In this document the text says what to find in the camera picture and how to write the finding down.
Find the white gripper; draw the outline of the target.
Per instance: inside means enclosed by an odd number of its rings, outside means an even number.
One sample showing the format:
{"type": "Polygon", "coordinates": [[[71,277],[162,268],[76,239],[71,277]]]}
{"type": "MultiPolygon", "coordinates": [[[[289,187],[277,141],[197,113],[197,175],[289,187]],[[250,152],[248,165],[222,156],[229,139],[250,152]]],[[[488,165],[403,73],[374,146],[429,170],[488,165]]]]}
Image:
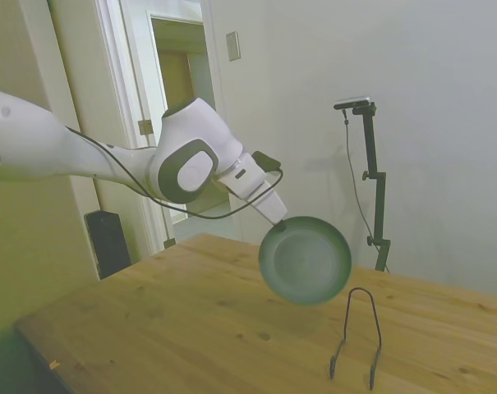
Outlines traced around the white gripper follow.
{"type": "Polygon", "coordinates": [[[274,190],[283,177],[281,163],[255,151],[243,152],[238,160],[219,175],[219,182],[240,200],[258,211],[278,231],[286,229],[287,209],[274,190]]]}

